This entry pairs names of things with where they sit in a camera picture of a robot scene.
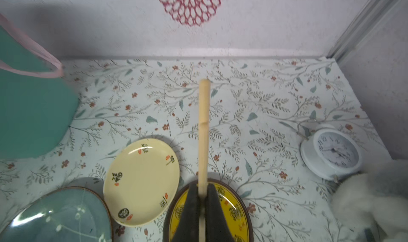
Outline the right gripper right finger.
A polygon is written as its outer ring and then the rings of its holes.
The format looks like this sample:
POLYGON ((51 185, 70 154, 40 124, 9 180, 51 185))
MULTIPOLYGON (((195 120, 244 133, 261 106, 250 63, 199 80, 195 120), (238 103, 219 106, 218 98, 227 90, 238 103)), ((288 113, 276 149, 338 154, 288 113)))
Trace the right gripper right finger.
POLYGON ((208 184, 205 200, 206 242, 234 242, 228 228, 217 190, 208 184))

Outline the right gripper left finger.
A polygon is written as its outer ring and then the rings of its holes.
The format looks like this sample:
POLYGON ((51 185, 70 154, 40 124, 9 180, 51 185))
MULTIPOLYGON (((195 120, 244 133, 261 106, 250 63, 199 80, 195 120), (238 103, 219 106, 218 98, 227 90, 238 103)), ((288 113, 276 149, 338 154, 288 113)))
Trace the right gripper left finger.
POLYGON ((189 185, 188 189, 181 219, 171 242, 199 241, 199 220, 203 208, 202 200, 198 193, 197 184, 189 185))

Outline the chopsticks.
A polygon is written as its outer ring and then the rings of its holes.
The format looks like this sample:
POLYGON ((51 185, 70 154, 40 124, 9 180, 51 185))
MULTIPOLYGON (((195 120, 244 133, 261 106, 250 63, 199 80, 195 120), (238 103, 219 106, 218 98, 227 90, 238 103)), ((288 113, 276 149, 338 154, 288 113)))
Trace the chopsticks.
POLYGON ((198 112, 198 197, 200 200, 199 242, 206 241, 205 200, 208 187, 208 151, 209 151, 209 108, 210 80, 203 79, 199 84, 198 112))

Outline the yellow patterned plate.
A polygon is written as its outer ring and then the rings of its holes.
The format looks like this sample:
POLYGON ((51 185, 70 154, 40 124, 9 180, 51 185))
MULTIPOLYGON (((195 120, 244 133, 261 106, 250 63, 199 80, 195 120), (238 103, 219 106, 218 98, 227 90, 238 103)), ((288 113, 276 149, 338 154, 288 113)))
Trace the yellow patterned plate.
MULTIPOLYGON (((197 184, 195 180, 180 189, 170 204, 166 214, 163 241, 171 242, 180 223, 182 211, 187 199, 190 185, 197 184)), ((216 188, 226 224, 235 242, 253 242, 254 232, 248 211, 238 194, 227 184, 210 178, 209 183, 216 188)))

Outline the cream small plate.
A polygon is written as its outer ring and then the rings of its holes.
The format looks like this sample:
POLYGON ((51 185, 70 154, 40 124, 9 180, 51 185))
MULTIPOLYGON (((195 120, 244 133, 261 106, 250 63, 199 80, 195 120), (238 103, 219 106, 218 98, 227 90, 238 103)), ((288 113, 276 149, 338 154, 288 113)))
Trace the cream small plate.
POLYGON ((143 139, 127 146, 104 180, 104 201, 114 221, 138 227, 162 215, 179 186, 178 162, 173 149, 161 140, 143 139))

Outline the dark green glass plate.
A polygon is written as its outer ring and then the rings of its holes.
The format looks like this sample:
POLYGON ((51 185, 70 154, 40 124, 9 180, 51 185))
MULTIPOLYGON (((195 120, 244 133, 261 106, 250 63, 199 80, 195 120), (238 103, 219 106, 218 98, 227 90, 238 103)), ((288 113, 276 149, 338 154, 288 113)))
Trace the dark green glass plate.
POLYGON ((111 242, 113 237, 105 202, 76 186, 37 199, 1 231, 2 242, 111 242))

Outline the floral table mat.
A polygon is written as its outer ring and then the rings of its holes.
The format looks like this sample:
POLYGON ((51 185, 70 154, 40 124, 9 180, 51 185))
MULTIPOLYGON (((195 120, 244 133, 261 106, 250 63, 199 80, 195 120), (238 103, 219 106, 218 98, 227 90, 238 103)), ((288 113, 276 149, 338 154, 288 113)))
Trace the floral table mat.
POLYGON ((50 153, 1 162, 1 227, 34 200, 78 185, 101 191, 129 144, 165 141, 180 185, 196 177, 198 83, 211 81, 209 171, 242 197, 257 242, 357 242, 335 220, 332 182, 304 164, 300 144, 330 124, 369 164, 390 160, 338 64, 328 58, 261 60, 66 60, 79 107, 50 153))

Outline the small white alarm clock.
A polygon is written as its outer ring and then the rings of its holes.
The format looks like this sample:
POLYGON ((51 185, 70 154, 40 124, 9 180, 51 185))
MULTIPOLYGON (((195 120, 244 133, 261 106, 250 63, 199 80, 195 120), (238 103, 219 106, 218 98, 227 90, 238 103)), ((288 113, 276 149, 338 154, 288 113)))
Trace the small white alarm clock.
POLYGON ((334 126, 322 124, 300 145, 306 166, 318 177, 339 181, 358 173, 363 155, 357 143, 334 126))

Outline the grey husky plush toy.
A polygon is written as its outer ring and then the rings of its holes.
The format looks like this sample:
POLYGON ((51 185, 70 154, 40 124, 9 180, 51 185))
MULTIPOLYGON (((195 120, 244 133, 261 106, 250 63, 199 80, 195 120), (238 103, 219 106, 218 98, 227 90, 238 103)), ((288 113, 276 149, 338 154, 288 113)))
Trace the grey husky plush toy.
POLYGON ((408 162, 394 160, 374 171, 353 175, 331 197, 334 217, 367 235, 377 225, 386 242, 408 240, 408 162))

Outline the green trash bin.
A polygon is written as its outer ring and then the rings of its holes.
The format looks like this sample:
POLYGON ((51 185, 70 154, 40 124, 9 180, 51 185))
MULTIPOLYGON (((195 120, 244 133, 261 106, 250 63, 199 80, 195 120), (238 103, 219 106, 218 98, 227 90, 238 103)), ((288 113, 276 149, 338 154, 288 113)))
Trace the green trash bin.
POLYGON ((65 136, 79 98, 61 77, 1 70, 1 159, 37 158, 65 136))

